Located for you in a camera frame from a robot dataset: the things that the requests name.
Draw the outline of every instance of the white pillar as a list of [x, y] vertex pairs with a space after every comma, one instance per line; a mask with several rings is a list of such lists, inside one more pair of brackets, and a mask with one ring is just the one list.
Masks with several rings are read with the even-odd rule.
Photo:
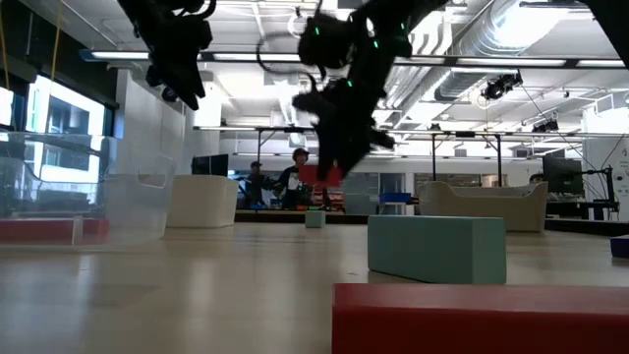
[[[415, 173], [408, 172], [404, 174], [404, 191], [415, 196]], [[415, 215], [415, 206], [406, 206], [407, 215]]]

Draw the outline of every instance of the window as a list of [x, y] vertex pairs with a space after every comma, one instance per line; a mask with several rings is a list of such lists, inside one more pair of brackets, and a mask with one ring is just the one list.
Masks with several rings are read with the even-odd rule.
[[14, 95], [11, 91], [5, 88], [0, 88], [0, 125], [11, 125], [13, 99]]
[[99, 157], [79, 146], [100, 150], [105, 107], [69, 88], [38, 76], [29, 87], [26, 130], [34, 133], [72, 134], [77, 148], [33, 143], [31, 165], [35, 176], [49, 182], [94, 183], [98, 180]]
[[105, 106], [38, 76], [29, 88], [27, 131], [35, 133], [103, 134]]

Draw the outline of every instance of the red cushion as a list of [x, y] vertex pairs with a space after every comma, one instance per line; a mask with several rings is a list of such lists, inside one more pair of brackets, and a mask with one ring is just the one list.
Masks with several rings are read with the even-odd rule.
[[336, 284], [332, 354], [624, 352], [629, 288]]
[[341, 169], [332, 167], [327, 173], [327, 179], [325, 181], [318, 181], [316, 178], [316, 165], [304, 165], [299, 168], [299, 180], [306, 183], [309, 186], [319, 186], [322, 188], [336, 188], [341, 186]]

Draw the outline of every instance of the table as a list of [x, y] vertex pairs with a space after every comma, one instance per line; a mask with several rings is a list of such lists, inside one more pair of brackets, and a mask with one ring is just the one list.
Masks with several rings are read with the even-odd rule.
[[594, 220], [605, 220], [604, 210], [617, 207], [610, 202], [546, 202], [546, 215], [576, 216], [590, 219], [590, 209], [594, 210]]

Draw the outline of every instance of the cable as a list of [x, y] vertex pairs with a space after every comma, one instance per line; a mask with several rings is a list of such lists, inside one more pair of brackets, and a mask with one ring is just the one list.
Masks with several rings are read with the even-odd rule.
[[599, 191], [596, 190], [596, 188], [594, 188], [594, 186], [592, 185], [592, 183], [590, 183], [590, 181], [588, 181], [586, 178], [583, 178], [583, 182], [585, 182], [586, 188], [588, 189], [588, 191], [590, 191], [590, 193], [595, 195], [596, 198], [604, 199], [604, 197], [599, 193]]
[[61, 20], [63, 19], [63, 0], [59, 0], [57, 8], [57, 33], [55, 34], [55, 47], [52, 52], [52, 72], [50, 73], [51, 85], [55, 82], [55, 72], [57, 71], [57, 52], [59, 50], [59, 38], [61, 36]]
[[[535, 107], [538, 109], [538, 111], [540, 112], [540, 114], [542, 115], [542, 117], [544, 118], [544, 120], [546, 122], [549, 122], [548, 118], [546, 117], [545, 113], [543, 113], [542, 109], [538, 106], [538, 104], [535, 102], [535, 100], [533, 99], [533, 97], [531, 96], [531, 94], [529, 93], [529, 91], [524, 87], [524, 85], [522, 85], [522, 90], [524, 91], [524, 93], [529, 97], [529, 99], [531, 100], [531, 102], [535, 105]], [[561, 139], [563, 139], [564, 142], [566, 142], [566, 144], [568, 144], [575, 152], [577, 152], [579, 154], [579, 156], [581, 156], [581, 158], [583, 158], [584, 161], [586, 161], [586, 163], [592, 167], [593, 170], [598, 170], [594, 165], [592, 165], [592, 163], [590, 161], [588, 161], [588, 159], [582, 154], [580, 153], [570, 142], [568, 142], [568, 140], [566, 139], [566, 137], [563, 136], [563, 134], [559, 133], [559, 131], [557, 130], [557, 134], [559, 135], [559, 137], [561, 137]], [[606, 188], [605, 188], [605, 184], [602, 181], [602, 177], [599, 176], [599, 180], [600, 180], [600, 185], [602, 186], [602, 190], [605, 193]]]
[[7, 43], [4, 38], [4, 24], [2, 22], [2, 7], [0, 7], [0, 44], [2, 44], [2, 65], [4, 66], [4, 86], [7, 90], [9, 87], [9, 59], [7, 56]]
[[313, 89], [316, 89], [315, 77], [311, 73], [307, 72], [306, 70], [277, 70], [277, 69], [273, 69], [273, 68], [268, 67], [262, 61], [261, 49], [262, 49], [262, 46], [266, 42], [268, 42], [269, 39], [283, 38], [283, 37], [288, 37], [288, 36], [292, 36], [292, 34], [289, 33], [289, 32], [274, 32], [274, 33], [269, 33], [266, 36], [260, 38], [259, 41], [257, 42], [257, 45], [256, 45], [256, 61], [257, 61], [257, 64], [260, 65], [260, 67], [263, 70], [265, 70], [265, 72], [271, 73], [271, 74], [276, 74], [276, 75], [292, 75], [292, 74], [299, 75], [299, 74], [304, 74], [304, 75], [308, 76], [308, 78], [310, 79], [311, 85], [313, 86]]
[[600, 166], [600, 169], [604, 169], [605, 164], [607, 163], [607, 161], [609, 160], [609, 158], [613, 155], [613, 152], [616, 151], [616, 148], [618, 148], [618, 146], [620, 145], [620, 143], [622, 142], [622, 140], [625, 138], [625, 135], [627, 135], [627, 133], [622, 133], [622, 135], [620, 136], [620, 139], [618, 139], [618, 142], [616, 143], [616, 145], [613, 147], [613, 149], [609, 152], [609, 155], [605, 158], [605, 161], [602, 162], [602, 165]]

